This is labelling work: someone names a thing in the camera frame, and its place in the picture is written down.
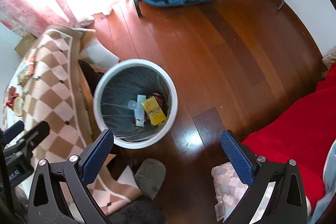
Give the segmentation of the white round trash bin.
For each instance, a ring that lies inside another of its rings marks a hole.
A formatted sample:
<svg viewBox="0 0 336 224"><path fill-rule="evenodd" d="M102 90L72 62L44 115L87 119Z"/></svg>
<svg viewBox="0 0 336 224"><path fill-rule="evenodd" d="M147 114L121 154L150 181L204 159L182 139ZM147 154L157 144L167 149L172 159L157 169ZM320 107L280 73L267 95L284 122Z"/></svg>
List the white round trash bin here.
<svg viewBox="0 0 336 224"><path fill-rule="evenodd" d="M145 113L143 127L135 126L137 96L146 99L158 93L165 97L166 120L152 126ZM143 59L122 61L109 69L98 82L93 112L101 131L113 132L117 146L128 149L149 147L160 141L172 128L178 110L178 96L170 76L159 65Z"/></svg>

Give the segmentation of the crumpled red snack wrapper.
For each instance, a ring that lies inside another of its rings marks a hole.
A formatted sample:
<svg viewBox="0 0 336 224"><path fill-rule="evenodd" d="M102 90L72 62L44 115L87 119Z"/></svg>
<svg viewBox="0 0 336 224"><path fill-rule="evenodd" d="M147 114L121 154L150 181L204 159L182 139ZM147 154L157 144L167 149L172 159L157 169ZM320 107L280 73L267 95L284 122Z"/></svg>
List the crumpled red snack wrapper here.
<svg viewBox="0 0 336 224"><path fill-rule="evenodd" d="M18 96L19 96L18 93L9 94L9 98L6 101L6 106L12 109L14 106L14 101Z"/></svg>

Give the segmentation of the pomelo peel piece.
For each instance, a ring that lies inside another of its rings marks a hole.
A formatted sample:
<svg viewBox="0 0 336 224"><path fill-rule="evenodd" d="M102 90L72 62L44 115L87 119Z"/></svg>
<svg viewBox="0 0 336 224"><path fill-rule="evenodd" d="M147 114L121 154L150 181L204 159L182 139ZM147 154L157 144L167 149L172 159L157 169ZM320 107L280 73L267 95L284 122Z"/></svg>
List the pomelo peel piece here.
<svg viewBox="0 0 336 224"><path fill-rule="evenodd" d="M20 96L16 97L15 100L13 101L13 111L16 116L21 117L23 115L24 112L23 105L24 105L23 98Z"/></svg>

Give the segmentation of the checkered pastel pillow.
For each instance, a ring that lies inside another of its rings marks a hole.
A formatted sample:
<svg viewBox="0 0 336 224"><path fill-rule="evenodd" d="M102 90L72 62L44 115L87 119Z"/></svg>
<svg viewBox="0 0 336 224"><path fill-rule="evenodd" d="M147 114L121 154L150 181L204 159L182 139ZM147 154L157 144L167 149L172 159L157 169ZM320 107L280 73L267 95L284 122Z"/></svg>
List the checkered pastel pillow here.
<svg viewBox="0 0 336 224"><path fill-rule="evenodd" d="M240 181L240 178L230 162L214 167L211 170L211 175L214 179L215 196L217 199L217 204L215 205L217 220L224 223L248 190L248 185ZM268 184L264 196L259 202L259 206L250 220L250 223L259 221L264 215L274 186L275 182Z"/></svg>

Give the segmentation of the checkered brown table cloth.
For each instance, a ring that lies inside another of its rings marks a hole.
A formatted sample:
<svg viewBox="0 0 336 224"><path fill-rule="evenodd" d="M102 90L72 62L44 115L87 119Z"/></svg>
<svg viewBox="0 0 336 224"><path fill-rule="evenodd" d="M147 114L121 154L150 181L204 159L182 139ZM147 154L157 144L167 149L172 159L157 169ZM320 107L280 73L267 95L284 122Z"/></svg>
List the checkered brown table cloth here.
<svg viewBox="0 0 336 224"><path fill-rule="evenodd" d="M4 91L3 122L9 128L23 121L24 133L46 121L49 135L33 150L31 164L41 159L61 162L80 155L99 135L93 120L92 98L79 65L83 33L72 28L52 25L34 42L19 64ZM18 85L18 73L25 62L34 61L34 74L24 87ZM24 100L21 117L6 106L9 94L18 93Z"/></svg>

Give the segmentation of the red blanket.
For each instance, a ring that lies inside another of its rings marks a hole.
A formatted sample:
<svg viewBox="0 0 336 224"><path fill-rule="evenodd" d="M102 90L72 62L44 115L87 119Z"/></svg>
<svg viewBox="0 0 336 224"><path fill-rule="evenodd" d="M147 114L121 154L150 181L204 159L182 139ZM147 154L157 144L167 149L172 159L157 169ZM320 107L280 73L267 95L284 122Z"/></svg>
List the red blanket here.
<svg viewBox="0 0 336 224"><path fill-rule="evenodd" d="M323 168L335 141L335 66L316 90L297 100L273 123L243 141L255 155L269 161L297 162L311 207L325 195Z"/></svg>

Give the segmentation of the dark grey fluffy rug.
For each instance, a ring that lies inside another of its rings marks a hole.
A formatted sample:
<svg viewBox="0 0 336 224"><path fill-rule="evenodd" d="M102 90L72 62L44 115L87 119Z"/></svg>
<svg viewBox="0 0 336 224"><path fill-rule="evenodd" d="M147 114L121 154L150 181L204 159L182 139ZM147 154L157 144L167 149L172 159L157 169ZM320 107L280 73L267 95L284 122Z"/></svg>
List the dark grey fluffy rug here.
<svg viewBox="0 0 336 224"><path fill-rule="evenodd" d="M110 223L160 224L165 223L162 210L150 197L140 196L119 211L108 216Z"/></svg>

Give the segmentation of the grey slipper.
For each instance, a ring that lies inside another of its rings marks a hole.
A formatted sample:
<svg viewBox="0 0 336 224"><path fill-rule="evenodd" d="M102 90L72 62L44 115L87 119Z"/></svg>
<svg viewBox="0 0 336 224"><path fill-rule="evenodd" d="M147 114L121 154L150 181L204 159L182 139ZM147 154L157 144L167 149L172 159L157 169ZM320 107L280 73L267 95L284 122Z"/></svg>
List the grey slipper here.
<svg viewBox="0 0 336 224"><path fill-rule="evenodd" d="M165 165L156 159L146 159L134 175L138 188L152 200L158 194L166 177Z"/></svg>

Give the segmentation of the white table leg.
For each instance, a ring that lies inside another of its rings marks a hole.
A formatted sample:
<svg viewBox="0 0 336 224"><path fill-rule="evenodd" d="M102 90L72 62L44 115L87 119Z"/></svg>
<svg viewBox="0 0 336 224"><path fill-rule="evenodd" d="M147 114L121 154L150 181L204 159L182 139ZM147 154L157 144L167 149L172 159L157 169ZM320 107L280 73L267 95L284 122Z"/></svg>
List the white table leg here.
<svg viewBox="0 0 336 224"><path fill-rule="evenodd" d="M97 38L90 39L84 50L87 63L92 65L94 69L107 71L120 61L119 57L105 48Z"/></svg>

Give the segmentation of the yellow book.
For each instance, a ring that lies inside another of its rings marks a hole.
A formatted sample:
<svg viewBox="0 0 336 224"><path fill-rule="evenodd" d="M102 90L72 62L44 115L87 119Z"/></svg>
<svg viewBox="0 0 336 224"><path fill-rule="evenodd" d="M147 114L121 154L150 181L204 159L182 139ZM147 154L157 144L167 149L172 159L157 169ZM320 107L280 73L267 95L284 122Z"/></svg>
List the yellow book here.
<svg viewBox="0 0 336 224"><path fill-rule="evenodd" d="M152 126L157 126L166 120L166 116L154 96L144 100L141 104Z"/></svg>

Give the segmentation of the red soda can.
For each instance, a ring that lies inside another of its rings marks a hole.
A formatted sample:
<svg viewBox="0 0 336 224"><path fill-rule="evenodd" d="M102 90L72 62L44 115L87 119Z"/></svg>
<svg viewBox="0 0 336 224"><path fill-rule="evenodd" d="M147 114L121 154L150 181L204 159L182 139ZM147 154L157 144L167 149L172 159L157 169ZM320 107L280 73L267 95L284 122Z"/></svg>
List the red soda can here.
<svg viewBox="0 0 336 224"><path fill-rule="evenodd" d="M158 102L160 108L164 110L166 108L166 102L165 102L165 97L161 94L158 93L152 93L152 96L156 99Z"/></svg>

